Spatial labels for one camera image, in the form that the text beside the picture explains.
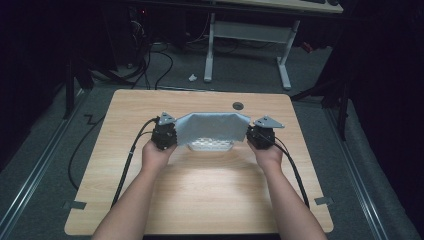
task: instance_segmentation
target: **round black object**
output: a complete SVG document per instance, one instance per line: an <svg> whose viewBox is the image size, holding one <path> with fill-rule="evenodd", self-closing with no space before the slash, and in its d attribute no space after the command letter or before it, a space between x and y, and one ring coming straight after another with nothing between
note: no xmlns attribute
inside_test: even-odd
<svg viewBox="0 0 424 240"><path fill-rule="evenodd" d="M233 108L235 110L242 110L244 108L244 105L241 102L235 102L235 103L233 103Z"/></svg>

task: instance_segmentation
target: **light wood surface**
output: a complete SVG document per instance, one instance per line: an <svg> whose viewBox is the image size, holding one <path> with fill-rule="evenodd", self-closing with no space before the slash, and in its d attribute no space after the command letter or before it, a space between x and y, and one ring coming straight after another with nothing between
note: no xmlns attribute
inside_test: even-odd
<svg viewBox="0 0 424 240"><path fill-rule="evenodd" d="M234 102L244 104L236 111ZM118 90L115 92L88 163L76 201L84 210L72 209L65 225L69 235L91 235L108 212L128 151L149 119L163 111L175 118L191 112L240 112L251 122L269 115L283 123L275 129L290 151L311 204L324 231L333 223L290 98L283 94ZM146 128L152 130L154 124ZM150 135L140 138L124 190L141 168L141 149ZM299 196L293 170L286 158L282 168ZM277 232L266 181L255 156L244 142L228 152L193 152L179 146L159 177L146 234L239 234Z"/></svg>
<svg viewBox="0 0 424 240"><path fill-rule="evenodd" d="M216 0L216 2L247 4L263 7L293 9L310 12L342 13L343 8L339 5L332 6L327 1L324 4L301 0Z"/></svg>

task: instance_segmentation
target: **hand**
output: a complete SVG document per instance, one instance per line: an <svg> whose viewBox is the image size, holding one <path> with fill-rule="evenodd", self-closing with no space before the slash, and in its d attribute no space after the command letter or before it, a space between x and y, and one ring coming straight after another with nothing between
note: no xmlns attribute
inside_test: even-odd
<svg viewBox="0 0 424 240"><path fill-rule="evenodd" d="M141 171L158 174L166 167L166 165L168 165L169 157L172 152L174 152L175 148L177 148L176 144L166 150L160 150L151 140L149 140L143 147Z"/></svg>
<svg viewBox="0 0 424 240"><path fill-rule="evenodd" d="M271 146L268 149L256 149L249 141L247 144L252 149L256 156L256 162L262 168L264 173L270 170L281 171L281 161L283 159L283 152L276 146Z"/></svg>

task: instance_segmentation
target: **desk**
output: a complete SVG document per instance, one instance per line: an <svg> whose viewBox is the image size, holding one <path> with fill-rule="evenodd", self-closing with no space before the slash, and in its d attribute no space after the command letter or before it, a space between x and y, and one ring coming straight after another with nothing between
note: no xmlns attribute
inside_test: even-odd
<svg viewBox="0 0 424 240"><path fill-rule="evenodd" d="M302 11L318 11L323 13L342 13L343 8L340 5L332 6L327 2L325 4L311 3L300 0L280 1L280 0L216 0L216 2L236 3L244 5L253 5L261 7L272 7L281 9L295 9ZM235 22L215 21L215 14L211 14L209 28L209 48L206 56L204 81L212 81L213 71L213 44L215 37L235 38L243 40L264 41L272 43L284 43L285 47L281 57L277 58L277 65L280 71L281 82L285 90L291 89L291 83L286 69L287 57L293 45L294 38L299 27L300 21L295 20L291 28L282 28L274 26L244 24Z"/></svg>
<svg viewBox="0 0 424 240"><path fill-rule="evenodd" d="M115 92L88 163L65 232L91 235L112 203L128 151L141 126L162 111L179 118L190 112L235 112L251 121L270 115L286 128L275 129L289 149L302 177L311 211L324 231L333 223L323 197L290 98L281 94L118 90ZM140 138L123 191L141 168L141 149L150 136ZM293 170L283 159L284 174L297 190ZM193 152L178 147L157 180L146 234L253 234L277 232L266 181L246 142L228 152Z"/></svg>

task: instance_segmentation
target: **wrist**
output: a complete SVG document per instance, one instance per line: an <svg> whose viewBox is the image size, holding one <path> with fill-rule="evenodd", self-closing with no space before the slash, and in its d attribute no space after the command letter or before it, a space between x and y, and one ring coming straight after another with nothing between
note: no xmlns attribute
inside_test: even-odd
<svg viewBox="0 0 424 240"><path fill-rule="evenodd" d="M159 174L161 172L161 169L150 169L150 168L146 168L146 167L141 167L140 172L138 173L138 175L143 175L149 178L153 178L156 179Z"/></svg>
<svg viewBox="0 0 424 240"><path fill-rule="evenodd" d="M266 167L263 167L262 171L264 172L266 177L283 174L283 170L281 169L281 165L277 165L277 164L268 165Z"/></svg>

